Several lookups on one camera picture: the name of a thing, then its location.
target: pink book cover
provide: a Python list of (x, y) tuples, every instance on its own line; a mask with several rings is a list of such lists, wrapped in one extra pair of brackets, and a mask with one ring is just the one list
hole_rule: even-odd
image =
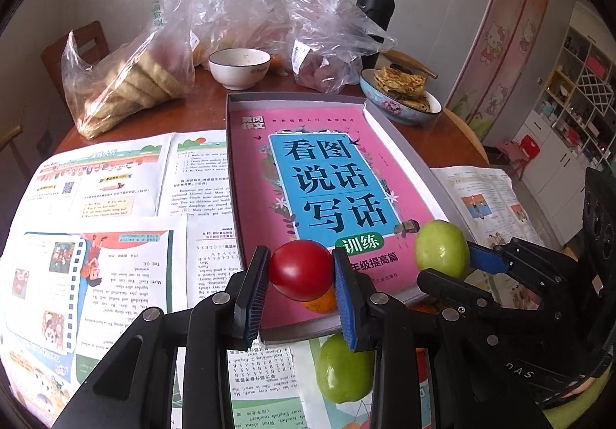
[[(229, 125), (245, 258), (310, 239), (344, 247), (379, 291), (415, 284), (415, 236), (433, 215), (361, 107), (240, 110)], [(270, 287), (261, 327), (319, 317)]]

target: transparent plastic bag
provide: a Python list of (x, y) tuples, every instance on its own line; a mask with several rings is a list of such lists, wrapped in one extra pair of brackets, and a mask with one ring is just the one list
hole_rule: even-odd
[[(363, 55), (396, 41), (351, 0), (284, 0), (291, 21), (286, 43), (295, 81), (324, 94), (359, 83)], [(370, 35), (384, 38), (383, 43)]]
[(287, 55), (286, 35), (290, 24), (281, 0), (191, 2), (192, 32), (199, 40), (193, 53), (195, 65), (207, 67), (211, 53), (232, 47), (256, 48), (271, 55)]
[(88, 139), (145, 108), (180, 97), (195, 81), (188, 0), (157, 0), (152, 25), (97, 65), (79, 56), (73, 31), (62, 83), (78, 132)]

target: round table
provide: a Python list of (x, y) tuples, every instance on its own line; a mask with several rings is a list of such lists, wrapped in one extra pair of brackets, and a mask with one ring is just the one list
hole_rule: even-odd
[[(295, 83), (293, 76), (267, 74), (250, 92), (310, 92)], [(193, 132), (224, 129), (228, 90), (216, 82), (209, 71), (195, 70), (195, 86), (183, 99), (166, 102), (158, 107), (139, 111), (115, 128), (91, 141), (73, 127), (56, 149), (56, 153), (99, 142), (141, 139), (169, 132)], [(358, 85), (348, 85), (343, 94), (362, 96)], [(485, 166), (482, 156), (452, 121), (440, 114), (423, 127), (394, 123), (430, 167), (471, 165)]]

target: black chinese character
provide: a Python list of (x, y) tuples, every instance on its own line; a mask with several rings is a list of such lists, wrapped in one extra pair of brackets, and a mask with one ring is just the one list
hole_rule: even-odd
[(312, 152), (314, 146), (305, 139), (285, 142), (285, 149), (290, 149), (285, 156), (292, 155), (295, 161), (300, 161), (300, 159), (315, 159), (314, 153)]
[(366, 182), (363, 174), (357, 174), (356, 172), (361, 172), (361, 169), (357, 167), (355, 163), (347, 163), (341, 166), (331, 164), (331, 167), (337, 172), (334, 172), (334, 175), (338, 178), (338, 182), (342, 187), (350, 186), (353, 189), (363, 184), (365, 187), (368, 187), (368, 183)]
[[(321, 205), (324, 203), (331, 203), (331, 208), (323, 208)], [(328, 215), (323, 214), (323, 212), (338, 210), (339, 209), (337, 207), (338, 203), (340, 203), (340, 200), (337, 198), (328, 199), (327, 201), (313, 201), (313, 202), (306, 201), (306, 204), (304, 205), (304, 211), (309, 212), (310, 210), (312, 210), (312, 216), (317, 221), (322, 221), (324, 219), (327, 219), (323, 223), (309, 224), (309, 226), (312, 227), (312, 226), (325, 226), (329, 224), (336, 224), (335, 226), (329, 226), (327, 229), (331, 229), (334, 232), (342, 232), (344, 230), (344, 221), (343, 221), (343, 215), (340, 212), (334, 212)]]
[(374, 226), (375, 223), (380, 222), (381, 224), (387, 224), (387, 220), (383, 215), (383, 210), (381, 208), (374, 208), (375, 204), (380, 204), (380, 201), (372, 202), (372, 198), (375, 196), (372, 193), (368, 193), (365, 196), (361, 196), (360, 198), (351, 198), (350, 196), (346, 196), (346, 198), (351, 202), (355, 203), (360, 199), (363, 200), (364, 204), (358, 206), (352, 206), (349, 208), (350, 211), (355, 215), (355, 219), (357, 220), (357, 225), (363, 227), (363, 225), (367, 222), (370, 227)]
[(316, 164), (315, 166), (304, 167), (304, 175), (301, 174), (301, 168), (297, 168), (294, 166), (293, 169), (296, 172), (299, 172), (297, 175), (294, 175), (294, 177), (296, 177), (298, 183), (300, 183), (300, 189), (302, 191), (306, 191), (306, 189), (310, 188), (310, 190), (306, 192), (311, 193), (316, 190), (319, 185), (322, 189), (325, 189), (326, 191), (336, 189), (336, 186), (334, 186), (331, 181), (329, 181), (328, 183), (328, 181), (326, 180), (327, 171), (321, 168), (318, 164)]
[(344, 143), (340, 139), (336, 141), (316, 141), (316, 144), (325, 159), (342, 158), (343, 156), (350, 158), (349, 151), (344, 147)]

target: thermos bottle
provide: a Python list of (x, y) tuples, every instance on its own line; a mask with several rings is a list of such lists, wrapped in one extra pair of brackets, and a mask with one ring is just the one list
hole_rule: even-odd
[[(356, 5), (361, 8), (368, 17), (374, 22), (380, 25), (385, 31), (389, 26), (389, 20), (393, 15), (395, 9), (395, 3), (393, 0), (357, 0)], [(380, 36), (373, 36), (379, 43), (383, 43), (383, 38)], [(379, 54), (365, 55), (362, 57), (362, 64), (364, 69), (371, 69), (377, 63)]]

